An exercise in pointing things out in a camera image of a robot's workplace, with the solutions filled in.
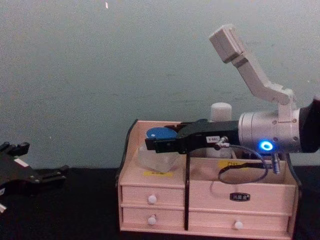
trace glowing blue ring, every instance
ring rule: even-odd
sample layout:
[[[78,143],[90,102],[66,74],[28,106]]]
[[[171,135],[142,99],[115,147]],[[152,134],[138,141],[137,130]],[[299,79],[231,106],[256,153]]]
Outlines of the glowing blue ring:
[[[274,146],[269,141],[260,142],[260,148],[265,151],[270,151],[274,148]]]

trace wooden box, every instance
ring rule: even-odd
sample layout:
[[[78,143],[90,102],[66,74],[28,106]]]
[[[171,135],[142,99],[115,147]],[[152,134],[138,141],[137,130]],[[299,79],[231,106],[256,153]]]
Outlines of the wooden box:
[[[147,130],[178,123],[136,120],[131,126],[116,176],[119,230],[293,239],[300,184],[288,154],[281,156],[279,175],[269,171],[260,182],[236,185],[218,180],[221,166],[257,160],[236,159],[235,154],[232,159],[191,157],[188,174],[186,155],[179,155],[175,166],[167,173],[154,172],[139,165],[138,148],[144,143]],[[246,168],[239,174],[245,177],[248,171],[252,174],[252,169]],[[250,200],[231,200],[234,193],[246,193]],[[153,217],[155,224],[151,225],[148,220]]]

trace silver cylindrical motor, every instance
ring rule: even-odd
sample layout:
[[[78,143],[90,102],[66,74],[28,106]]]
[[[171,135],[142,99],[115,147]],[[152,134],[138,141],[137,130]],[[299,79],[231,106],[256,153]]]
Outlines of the silver cylindrical motor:
[[[278,112],[246,112],[240,116],[240,144],[259,153],[297,153],[301,150],[299,111],[290,121],[279,121]]]

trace clear plastic container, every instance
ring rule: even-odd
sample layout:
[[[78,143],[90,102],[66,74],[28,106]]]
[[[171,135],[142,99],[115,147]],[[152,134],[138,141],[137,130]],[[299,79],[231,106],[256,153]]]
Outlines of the clear plastic container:
[[[147,150],[145,143],[138,149],[138,162],[141,166],[161,173],[167,173],[175,165],[179,153],[156,153],[155,150]]]

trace white bottle cap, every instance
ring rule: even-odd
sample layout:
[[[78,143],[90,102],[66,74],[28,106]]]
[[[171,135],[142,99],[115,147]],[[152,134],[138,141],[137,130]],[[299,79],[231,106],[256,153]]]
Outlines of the white bottle cap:
[[[224,122],[231,121],[232,106],[225,102],[217,102],[211,105],[211,122]],[[232,157],[229,148],[221,148],[220,150],[215,150],[214,148],[206,149],[207,158],[223,158],[230,159]]]
[[[217,102],[211,105],[212,122],[231,121],[232,106],[225,102]]]

